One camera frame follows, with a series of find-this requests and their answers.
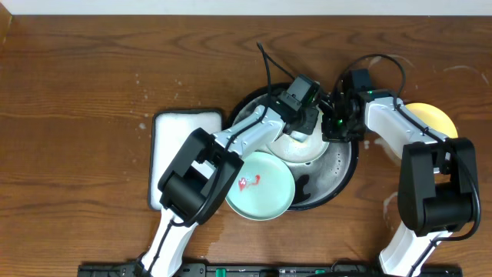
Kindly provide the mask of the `yellow plate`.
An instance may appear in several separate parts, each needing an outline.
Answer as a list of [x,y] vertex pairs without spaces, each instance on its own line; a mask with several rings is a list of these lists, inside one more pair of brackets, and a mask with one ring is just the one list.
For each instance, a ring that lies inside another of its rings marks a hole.
[[457,128],[450,117],[439,108],[426,103],[411,103],[406,108],[415,114],[421,121],[436,131],[455,139],[458,137]]

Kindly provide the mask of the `green and yellow sponge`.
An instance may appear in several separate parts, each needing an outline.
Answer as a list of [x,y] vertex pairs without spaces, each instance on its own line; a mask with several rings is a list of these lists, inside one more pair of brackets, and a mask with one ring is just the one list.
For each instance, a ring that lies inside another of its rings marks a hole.
[[309,135],[304,134],[302,132],[293,131],[290,134],[290,137],[297,142],[303,143],[308,139]]

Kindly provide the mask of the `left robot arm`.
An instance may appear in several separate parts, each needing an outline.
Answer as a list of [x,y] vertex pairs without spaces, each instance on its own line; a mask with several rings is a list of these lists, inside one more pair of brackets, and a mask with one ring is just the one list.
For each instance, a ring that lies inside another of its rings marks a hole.
[[161,221],[139,262],[143,276],[172,276],[194,230],[220,207],[244,160],[283,134],[311,135],[319,111],[294,95],[267,96],[242,121],[210,133],[197,128],[157,179]]

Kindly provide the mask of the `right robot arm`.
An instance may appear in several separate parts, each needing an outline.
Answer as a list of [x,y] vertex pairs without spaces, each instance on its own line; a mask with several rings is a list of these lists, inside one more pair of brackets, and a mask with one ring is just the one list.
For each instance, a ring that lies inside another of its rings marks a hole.
[[387,89],[334,90],[322,107],[325,140],[351,142],[372,131],[401,159],[401,223],[378,256],[385,276],[417,276],[441,242],[477,232],[481,204],[470,140],[431,128]]

